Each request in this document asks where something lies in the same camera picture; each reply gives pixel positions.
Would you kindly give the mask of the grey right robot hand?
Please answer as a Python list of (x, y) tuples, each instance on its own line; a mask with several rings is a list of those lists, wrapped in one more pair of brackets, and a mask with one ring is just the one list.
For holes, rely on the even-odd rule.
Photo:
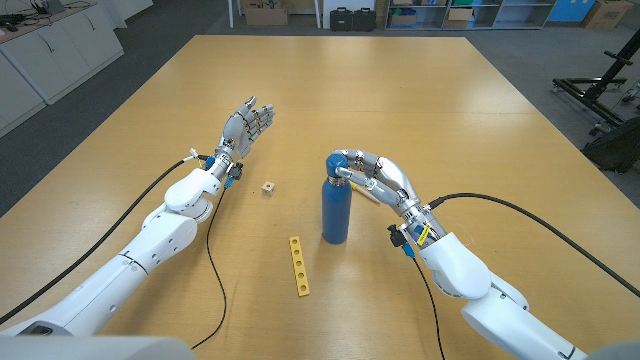
[(337, 149), (332, 154), (344, 155), (347, 168), (360, 171), (367, 178), (375, 179), (396, 192), (400, 200), (397, 205), (391, 205), (391, 208), (398, 216), (414, 206), (420, 207), (420, 198), (409, 177), (391, 159), (359, 149)]

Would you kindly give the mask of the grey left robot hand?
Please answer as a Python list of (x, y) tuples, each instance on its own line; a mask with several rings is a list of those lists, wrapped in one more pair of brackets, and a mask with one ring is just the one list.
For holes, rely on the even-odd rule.
[(254, 108), (256, 97), (243, 103), (226, 121), (215, 153), (223, 153), (233, 162), (245, 158), (251, 145), (272, 124), (276, 114), (273, 104)]

